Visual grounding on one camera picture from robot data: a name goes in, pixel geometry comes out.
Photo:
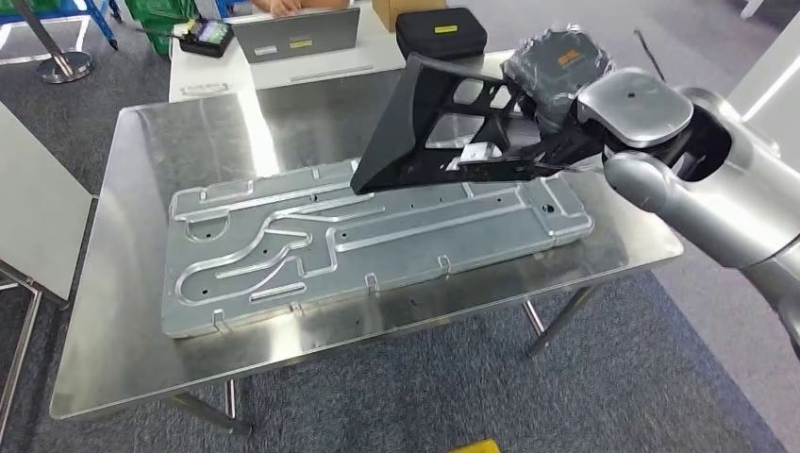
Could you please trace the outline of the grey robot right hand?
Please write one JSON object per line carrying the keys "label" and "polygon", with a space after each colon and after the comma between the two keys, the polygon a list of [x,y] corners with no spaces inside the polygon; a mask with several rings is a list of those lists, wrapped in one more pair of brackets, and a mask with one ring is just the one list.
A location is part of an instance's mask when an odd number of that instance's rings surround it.
{"label": "grey robot right hand", "polygon": [[541,133],[557,133],[577,93],[615,69],[610,54],[578,25],[529,38],[502,63],[504,78],[527,98]]}

